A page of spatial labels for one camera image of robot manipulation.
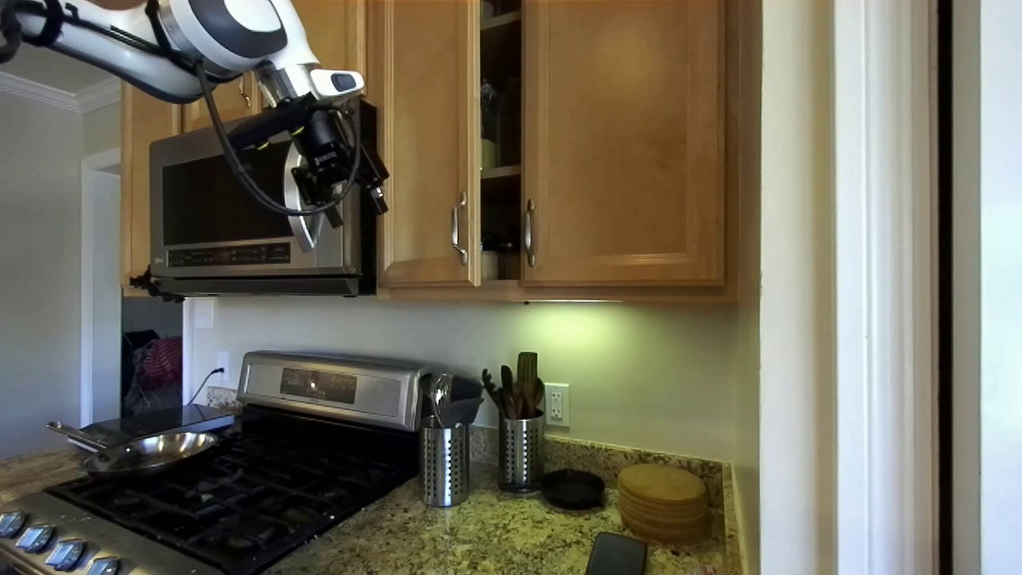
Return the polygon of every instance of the gas stove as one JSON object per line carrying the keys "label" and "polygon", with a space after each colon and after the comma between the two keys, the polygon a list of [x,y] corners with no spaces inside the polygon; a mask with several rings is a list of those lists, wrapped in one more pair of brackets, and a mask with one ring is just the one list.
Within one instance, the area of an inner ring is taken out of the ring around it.
{"label": "gas stove", "polygon": [[215,449],[0,504],[0,575],[266,573],[418,474],[418,396],[434,374],[252,350]]}

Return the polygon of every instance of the pan handle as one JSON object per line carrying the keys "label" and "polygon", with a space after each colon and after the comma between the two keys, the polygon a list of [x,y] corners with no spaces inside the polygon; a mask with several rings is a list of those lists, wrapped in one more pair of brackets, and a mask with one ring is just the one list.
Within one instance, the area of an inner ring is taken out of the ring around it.
{"label": "pan handle", "polygon": [[96,442],[93,435],[85,435],[85,432],[80,432],[80,428],[70,428],[70,425],[63,425],[63,421],[50,421],[50,432],[53,435],[63,435],[72,448],[82,448],[82,449],[88,449],[93,458],[105,458],[105,443],[102,442]]}

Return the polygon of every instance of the stainless steel canister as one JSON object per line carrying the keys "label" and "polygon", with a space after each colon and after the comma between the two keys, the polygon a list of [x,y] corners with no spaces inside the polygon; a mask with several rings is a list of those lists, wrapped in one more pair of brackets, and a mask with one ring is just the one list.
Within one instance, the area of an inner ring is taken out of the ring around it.
{"label": "stainless steel canister", "polygon": [[470,425],[421,428],[421,503],[459,504],[470,496]]}
{"label": "stainless steel canister", "polygon": [[499,428],[499,474],[503,493],[536,488],[543,476],[543,416],[539,419],[501,419]]}

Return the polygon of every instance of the microwave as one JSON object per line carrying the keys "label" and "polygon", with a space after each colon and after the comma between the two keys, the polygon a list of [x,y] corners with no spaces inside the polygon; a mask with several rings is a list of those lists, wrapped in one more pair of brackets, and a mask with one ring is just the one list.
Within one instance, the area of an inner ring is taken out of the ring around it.
{"label": "microwave", "polygon": [[[298,209],[288,141],[239,154],[249,175],[279,203]],[[350,185],[340,216],[270,215],[226,167],[206,132],[150,148],[150,291],[188,295],[374,295],[376,211]]]}

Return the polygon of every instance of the granite countertop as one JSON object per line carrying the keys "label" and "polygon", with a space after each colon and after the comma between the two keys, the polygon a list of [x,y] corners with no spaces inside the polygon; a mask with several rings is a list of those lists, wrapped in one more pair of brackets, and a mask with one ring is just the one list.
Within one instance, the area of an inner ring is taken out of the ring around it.
{"label": "granite countertop", "polygon": [[[279,567],[289,573],[345,575],[580,575],[591,541],[602,530],[625,535],[617,512],[617,471],[625,464],[675,464],[705,479],[712,522],[709,537],[682,546],[649,542],[649,575],[742,575],[738,530],[731,507],[731,474],[709,461],[672,461],[639,449],[606,449],[594,443],[550,442],[546,471],[591,471],[606,482],[606,504],[598,512],[562,512],[536,493],[501,493],[495,466],[478,455],[495,455],[489,435],[473,435],[473,488],[454,507],[429,507],[418,479],[309,541]],[[0,464],[0,503],[38,493],[80,476],[72,455],[41,455]]]}

